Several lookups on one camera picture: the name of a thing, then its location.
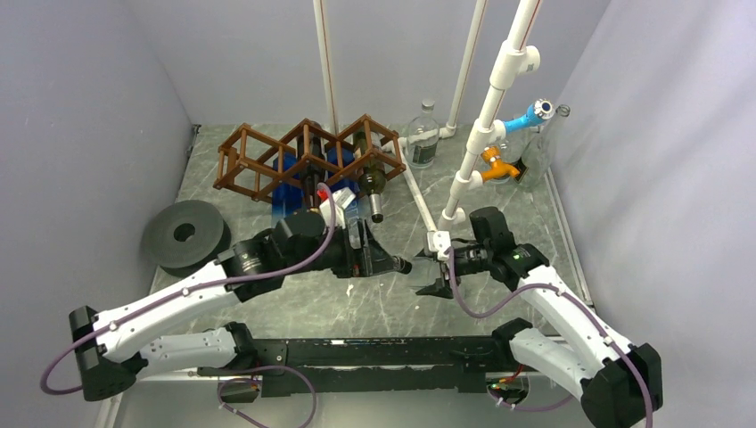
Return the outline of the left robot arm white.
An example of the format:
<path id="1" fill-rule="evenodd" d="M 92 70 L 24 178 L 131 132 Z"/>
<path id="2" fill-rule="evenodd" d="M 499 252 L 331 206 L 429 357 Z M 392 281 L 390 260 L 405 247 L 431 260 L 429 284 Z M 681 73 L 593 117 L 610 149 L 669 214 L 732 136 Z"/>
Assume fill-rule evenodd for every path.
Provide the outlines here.
<path id="1" fill-rule="evenodd" d="M 390 255 L 365 221 L 350 244 L 345 226 L 331 229 L 321 213 L 299 211 L 233 245 L 183 280 L 122 307 L 82 306 L 69 314 L 86 401 L 99 401 L 149 375 L 194 366 L 242 375 L 256 362 L 251 333 L 230 322 L 208 333 L 169 330 L 205 312 L 232 307 L 280 289 L 288 275 L 329 270 L 338 278 L 410 273 L 411 262 Z"/>

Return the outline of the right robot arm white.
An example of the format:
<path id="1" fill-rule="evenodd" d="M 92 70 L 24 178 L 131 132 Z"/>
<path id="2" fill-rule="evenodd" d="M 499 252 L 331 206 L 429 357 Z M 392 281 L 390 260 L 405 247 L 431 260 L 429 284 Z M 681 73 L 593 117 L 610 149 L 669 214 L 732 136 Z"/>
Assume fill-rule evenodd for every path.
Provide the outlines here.
<path id="1" fill-rule="evenodd" d="M 518 364 L 536 369 L 579 401 L 594 427 L 635 427 L 654 424 L 660 409 L 662 363 L 648 343 L 636 345 L 611 328 L 581 301 L 560 277 L 546 255 L 530 243 L 517 243 L 503 212 L 495 207 L 469 217 L 473 240 L 455 241 L 446 231 L 431 231 L 418 259 L 435 267 L 421 292 L 454 300 L 469 317 L 496 315 L 520 298 L 559 333 L 559 344 L 522 319 L 497 330 L 491 346 L 496 366 Z M 475 310 L 464 300 L 464 276 L 486 272 L 509 293 L 494 307 Z"/>

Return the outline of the wide clear jar bottle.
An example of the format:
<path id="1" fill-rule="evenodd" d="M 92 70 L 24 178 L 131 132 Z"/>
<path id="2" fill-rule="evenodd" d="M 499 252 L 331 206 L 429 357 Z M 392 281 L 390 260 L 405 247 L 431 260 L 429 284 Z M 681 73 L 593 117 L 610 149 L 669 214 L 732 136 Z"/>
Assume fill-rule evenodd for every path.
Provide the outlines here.
<path id="1" fill-rule="evenodd" d="M 524 150 L 524 140 L 528 131 L 523 129 L 523 116 L 508 119 L 503 122 L 501 131 L 497 131 L 494 144 L 498 146 L 500 158 L 505 163 L 514 163 Z"/>

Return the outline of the clear bottle black cap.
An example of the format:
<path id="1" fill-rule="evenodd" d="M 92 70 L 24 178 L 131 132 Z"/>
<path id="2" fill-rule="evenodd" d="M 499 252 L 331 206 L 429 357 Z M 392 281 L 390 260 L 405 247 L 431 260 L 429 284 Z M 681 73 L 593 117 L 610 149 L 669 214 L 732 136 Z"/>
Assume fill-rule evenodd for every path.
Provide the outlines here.
<path id="1" fill-rule="evenodd" d="M 381 245 L 380 245 L 380 248 L 382 249 L 382 253 L 389 254 L 389 252 L 386 251 Z M 422 286 L 433 284 L 437 278 L 443 278 L 442 269 L 438 261 L 430 260 L 430 259 L 406 259 L 406 260 L 412 263 L 412 270 L 408 275 L 402 275 L 402 274 L 400 275 L 404 276 L 409 281 L 409 286 L 414 291 L 418 290 Z"/>

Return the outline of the tall clear wine bottle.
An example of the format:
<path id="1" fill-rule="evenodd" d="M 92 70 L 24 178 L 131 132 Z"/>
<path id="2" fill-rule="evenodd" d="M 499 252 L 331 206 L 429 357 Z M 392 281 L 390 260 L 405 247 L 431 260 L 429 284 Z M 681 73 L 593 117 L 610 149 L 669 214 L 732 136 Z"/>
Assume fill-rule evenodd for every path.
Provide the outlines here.
<path id="1" fill-rule="evenodd" d="M 571 107 L 568 104 L 558 105 L 555 115 L 525 145 L 521 157 L 515 163 L 520 171 L 515 181 L 522 190 L 532 191 L 541 183 L 555 156 L 558 134 L 570 114 Z"/>

